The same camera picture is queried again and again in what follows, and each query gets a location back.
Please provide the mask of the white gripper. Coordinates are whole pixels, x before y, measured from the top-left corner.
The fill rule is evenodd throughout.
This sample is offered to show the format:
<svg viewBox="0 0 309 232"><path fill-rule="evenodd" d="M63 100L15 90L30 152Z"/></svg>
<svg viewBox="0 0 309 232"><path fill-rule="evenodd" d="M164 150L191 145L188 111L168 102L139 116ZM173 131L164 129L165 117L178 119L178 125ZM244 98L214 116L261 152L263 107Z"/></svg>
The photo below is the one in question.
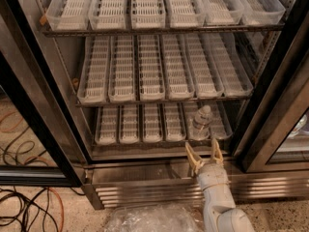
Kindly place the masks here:
<svg viewBox="0 0 309 232"><path fill-rule="evenodd" d="M205 163L188 142L185 143L185 151L190 167L197 174L197 182L201 190L229 185L227 172L222 165L223 155L215 138L211 140L211 163Z"/></svg>

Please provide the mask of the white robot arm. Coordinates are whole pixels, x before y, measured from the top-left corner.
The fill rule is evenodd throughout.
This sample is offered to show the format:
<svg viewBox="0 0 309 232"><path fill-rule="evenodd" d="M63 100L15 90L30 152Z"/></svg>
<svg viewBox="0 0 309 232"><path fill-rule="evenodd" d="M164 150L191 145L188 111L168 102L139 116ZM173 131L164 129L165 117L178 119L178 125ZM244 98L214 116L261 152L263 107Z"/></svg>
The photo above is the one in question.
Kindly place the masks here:
<svg viewBox="0 0 309 232"><path fill-rule="evenodd" d="M206 232L255 232L247 214L236 207L217 140L211 140L209 160L202 159L188 142L185 143L185 151L204 194Z"/></svg>

